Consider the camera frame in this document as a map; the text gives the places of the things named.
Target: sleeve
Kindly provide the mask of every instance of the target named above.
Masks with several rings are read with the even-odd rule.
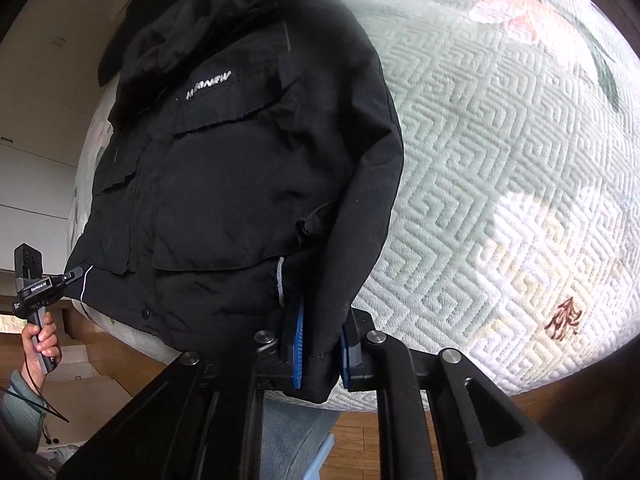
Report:
[[[402,173],[398,116],[373,48],[352,81],[350,108],[344,137],[356,165],[305,301],[302,389],[287,392],[317,403],[337,382],[340,330],[382,251]]]
[[[24,382],[14,370],[9,391],[41,406],[46,403]],[[24,452],[36,452],[44,423],[44,411],[33,407],[17,397],[5,394],[0,404],[0,421]]]

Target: cable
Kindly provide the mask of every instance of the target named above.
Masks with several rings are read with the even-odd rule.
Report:
[[[52,410],[52,411],[51,410],[47,410],[47,411],[49,413],[52,413],[53,415],[55,415],[57,418],[61,418],[65,422],[69,422],[68,418],[66,418],[64,415],[62,415],[62,413],[60,413],[56,408],[54,408],[51,405],[51,403],[42,396],[42,392],[36,386],[36,383],[33,380],[33,377],[31,377],[31,371],[29,370],[29,365],[27,364],[27,356],[24,356],[24,367],[27,368],[27,375],[29,376],[29,380],[31,381],[31,384],[33,385],[34,389],[36,390],[37,396],[40,398],[40,400],[42,400],[42,402],[45,402],[47,404],[47,406],[49,406],[51,408],[51,410]]]
[[[49,438],[49,435],[46,431],[44,431],[44,424],[42,425],[42,436],[44,436],[44,441],[47,443],[47,446],[53,444],[53,441]]]
[[[33,408],[36,408],[38,410],[44,410],[45,412],[50,413],[51,415],[55,415],[57,418],[61,418],[65,422],[69,422],[69,419],[66,418],[64,415],[61,415],[60,413],[53,412],[52,410],[50,410],[46,406],[43,406],[42,404],[38,404],[37,402],[33,402],[32,400],[25,399],[23,396],[21,396],[19,394],[15,394],[12,391],[7,390],[6,388],[3,388],[2,386],[0,386],[0,392],[4,392],[6,394],[11,395],[12,397],[16,397],[17,399],[23,400],[24,402],[26,402],[27,404],[29,404]]]

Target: mattress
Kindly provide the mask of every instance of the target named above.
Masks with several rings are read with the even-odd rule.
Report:
[[[508,394],[640,332],[640,62],[589,0],[342,0],[382,60],[405,164],[353,306],[410,348],[456,347]],[[110,136],[82,150],[70,247]],[[81,311],[165,362],[158,339]],[[324,407],[374,410],[338,384]]]

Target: jeans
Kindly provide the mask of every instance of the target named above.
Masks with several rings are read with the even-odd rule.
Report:
[[[264,399],[260,480],[302,480],[339,415]]]

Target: jacket cuff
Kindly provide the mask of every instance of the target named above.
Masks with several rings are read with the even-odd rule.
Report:
[[[48,408],[47,403],[37,396],[37,394],[29,387],[18,370],[14,370],[14,373],[11,374],[11,387],[9,390],[27,400],[30,400],[31,402],[35,402],[39,406]],[[40,413],[44,413],[44,410],[40,410],[32,404],[28,404],[28,406]]]

